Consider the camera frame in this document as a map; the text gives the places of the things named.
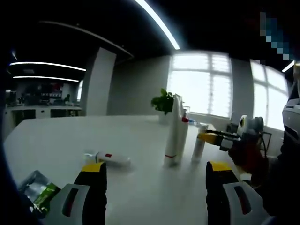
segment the green packet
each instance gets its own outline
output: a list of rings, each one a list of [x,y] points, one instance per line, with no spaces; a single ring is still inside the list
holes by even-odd
[[[33,204],[46,215],[50,211],[50,201],[59,193],[60,188],[55,184],[50,183],[46,186],[46,189],[39,195],[39,197],[33,202]]]

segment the black ceiling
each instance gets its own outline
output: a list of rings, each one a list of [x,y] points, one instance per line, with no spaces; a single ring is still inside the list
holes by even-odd
[[[260,36],[260,12],[276,18],[284,40],[297,56],[299,35],[296,11],[283,1],[266,6],[219,2],[147,0],[165,22],[181,51],[211,50],[241,59],[262,60],[278,70],[290,61]],[[53,21],[93,32],[121,46],[131,60],[172,54],[174,48],[152,18],[134,0],[86,0],[14,2],[10,9],[9,30],[14,34],[17,60],[40,61],[85,68],[88,58],[100,46],[117,53],[117,61],[130,59],[127,53],[96,37],[71,28],[42,23]],[[33,69],[35,75],[82,79],[83,71],[52,66],[10,66],[13,75]]]

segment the window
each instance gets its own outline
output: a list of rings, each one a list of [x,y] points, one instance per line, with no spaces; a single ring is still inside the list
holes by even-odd
[[[282,110],[288,100],[284,74],[250,61],[254,80],[253,116],[261,116],[266,126],[284,130]]]
[[[83,90],[83,80],[80,81],[79,86],[78,86],[77,101],[80,101],[80,99],[81,99],[82,90]]]
[[[167,90],[181,95],[191,112],[230,117],[230,59],[225,54],[198,52],[172,57]]]

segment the led light strip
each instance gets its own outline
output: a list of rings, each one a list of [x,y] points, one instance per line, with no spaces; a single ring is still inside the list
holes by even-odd
[[[164,24],[164,22],[159,18],[159,16],[154,12],[154,10],[148,5],[147,2],[144,0],[135,0],[143,9],[146,10],[146,12],[152,17],[152,19],[158,24],[158,26],[161,28],[161,30],[165,33],[167,38],[172,43],[173,47],[176,50],[179,50],[179,45],[177,44],[175,38],[167,28],[167,26]]]
[[[86,71],[86,69],[82,69],[82,68],[78,68],[78,67],[71,67],[71,66],[56,64],[56,63],[50,63],[50,62],[12,62],[9,65],[13,66],[13,65],[20,65],[20,64],[42,64],[42,65],[66,67],[66,68],[70,68],[70,69],[78,69],[78,70],[81,70],[81,71]]]
[[[13,78],[44,78],[44,79],[79,82],[78,80],[65,79],[65,78],[59,78],[59,77],[49,77],[49,76],[14,76]]]
[[[287,65],[287,67],[284,68],[284,69],[282,70],[282,72],[284,73],[285,71],[287,71],[288,69],[290,69],[293,65],[295,65],[295,61],[293,61],[293,62],[291,62],[289,65]]]

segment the green plant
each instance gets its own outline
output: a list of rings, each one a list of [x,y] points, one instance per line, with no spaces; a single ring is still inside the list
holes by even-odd
[[[165,112],[165,115],[167,115],[169,112],[172,112],[174,95],[163,88],[160,90],[160,93],[161,96],[154,97],[151,100],[151,106],[155,107],[155,110]]]

